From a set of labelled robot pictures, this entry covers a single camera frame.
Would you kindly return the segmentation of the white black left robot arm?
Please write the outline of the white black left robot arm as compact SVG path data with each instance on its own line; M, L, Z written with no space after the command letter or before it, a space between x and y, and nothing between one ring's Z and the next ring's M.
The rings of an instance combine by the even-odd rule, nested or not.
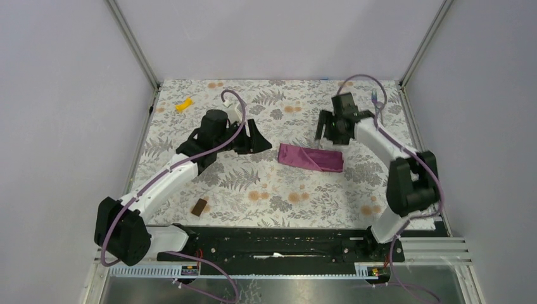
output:
M239 155L272 148L253 119L233 121L227 112L209 110L168 163L148 181L120 199L105 198L98 206L94 242L101 247L101 263L107 253L133 266L146 256L172 251L181 260L196 254L195 241L179 224L150 229L146 222L171 195L212 165L220 152Z

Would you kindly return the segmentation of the iridescent fork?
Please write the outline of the iridescent fork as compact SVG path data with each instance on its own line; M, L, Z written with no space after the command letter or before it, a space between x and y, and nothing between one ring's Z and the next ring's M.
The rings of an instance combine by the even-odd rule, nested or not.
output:
M371 92L371 97L370 98L371 98L371 101L372 101L376 111L380 110L381 109L381 104L378 102L377 91L376 90L373 90Z

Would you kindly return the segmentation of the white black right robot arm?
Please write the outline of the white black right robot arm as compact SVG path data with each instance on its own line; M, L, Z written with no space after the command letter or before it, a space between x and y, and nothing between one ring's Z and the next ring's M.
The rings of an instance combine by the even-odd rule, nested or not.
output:
M364 255L378 261L388 253L388 242L413 219L423 219L425 211L443 202L436 157L400 143L369 110L361 111L352 94L332 97L332 111L319 114L316 139L347 145L355 139L366 145L388 168L388 207L370 227L371 239L363 244Z

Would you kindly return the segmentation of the purple cloth napkin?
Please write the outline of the purple cloth napkin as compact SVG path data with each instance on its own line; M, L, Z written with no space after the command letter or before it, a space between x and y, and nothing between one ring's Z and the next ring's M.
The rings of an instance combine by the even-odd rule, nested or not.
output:
M282 165L319 172L341 173L344 169L343 154L340 151L284 143L279 146L277 161Z

